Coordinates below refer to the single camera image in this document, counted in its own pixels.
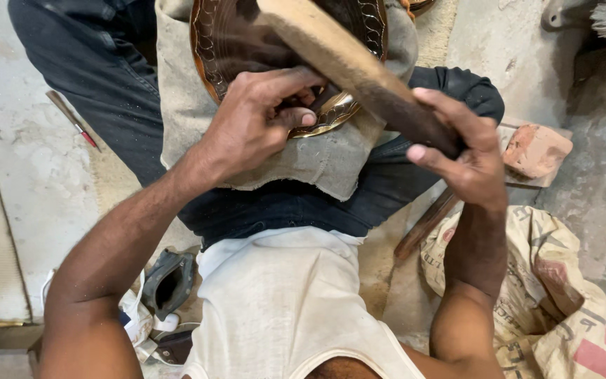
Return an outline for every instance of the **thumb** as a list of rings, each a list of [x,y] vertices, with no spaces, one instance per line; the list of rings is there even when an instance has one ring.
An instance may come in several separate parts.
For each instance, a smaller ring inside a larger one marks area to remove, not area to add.
[[[419,144],[408,148],[406,157],[416,165],[441,176],[449,183],[456,182],[464,171],[464,167],[460,163],[446,158],[441,151]]]
[[[315,112],[308,108],[286,108],[268,124],[291,130],[295,127],[313,126],[317,123]]]

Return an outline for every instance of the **wooden mallet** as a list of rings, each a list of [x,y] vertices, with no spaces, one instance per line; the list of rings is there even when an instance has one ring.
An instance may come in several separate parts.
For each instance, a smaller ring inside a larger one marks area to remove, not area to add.
[[[257,0],[258,22],[269,24],[299,56],[364,108],[411,142],[456,159],[464,150],[459,134],[420,104],[408,87],[311,0]]]

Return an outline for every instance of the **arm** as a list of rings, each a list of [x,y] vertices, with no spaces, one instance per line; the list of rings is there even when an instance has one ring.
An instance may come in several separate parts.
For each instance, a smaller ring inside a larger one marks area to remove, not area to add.
[[[457,161],[422,145],[407,153],[443,177],[465,206],[446,248],[446,290],[432,323],[431,357],[405,350],[427,378],[500,379],[504,375],[492,346],[492,312],[506,274],[508,200],[496,122],[476,116],[442,92],[419,88],[413,93],[455,127],[469,149]]]
[[[240,74],[203,139],[74,246],[48,292],[41,378],[141,378],[117,318],[121,297],[186,203],[282,150],[291,128],[315,123],[305,108],[270,115],[283,98],[322,83],[302,68]]]

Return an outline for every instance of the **black jeans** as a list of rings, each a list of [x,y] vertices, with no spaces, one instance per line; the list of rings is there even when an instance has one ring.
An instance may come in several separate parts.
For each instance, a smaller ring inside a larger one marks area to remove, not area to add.
[[[9,0],[13,27],[48,85],[72,103],[141,185],[165,173],[163,123],[153,68],[134,47],[156,36],[154,0]],[[417,67],[411,87],[441,90],[500,121],[504,103],[487,78],[459,68]],[[364,237],[439,179],[411,164],[403,137],[375,148],[347,202],[284,180],[255,191],[213,189],[181,221],[208,247],[269,228],[312,225]]]

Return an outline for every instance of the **fingernail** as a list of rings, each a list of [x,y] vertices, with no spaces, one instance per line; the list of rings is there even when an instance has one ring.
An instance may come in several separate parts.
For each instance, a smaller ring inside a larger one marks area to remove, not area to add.
[[[317,117],[315,117],[315,115],[313,115],[311,113],[307,113],[306,115],[303,115],[303,120],[301,120],[301,124],[303,124],[303,126],[313,126],[313,125],[315,125],[316,122],[317,122]]]
[[[410,156],[412,159],[414,160],[420,160],[422,159],[422,157],[425,156],[425,153],[427,152],[426,148],[423,145],[413,145],[410,148]]]
[[[426,94],[427,92],[429,92],[431,90],[428,90],[426,88],[422,88],[422,87],[417,87],[413,89],[413,93],[418,95],[418,94]]]

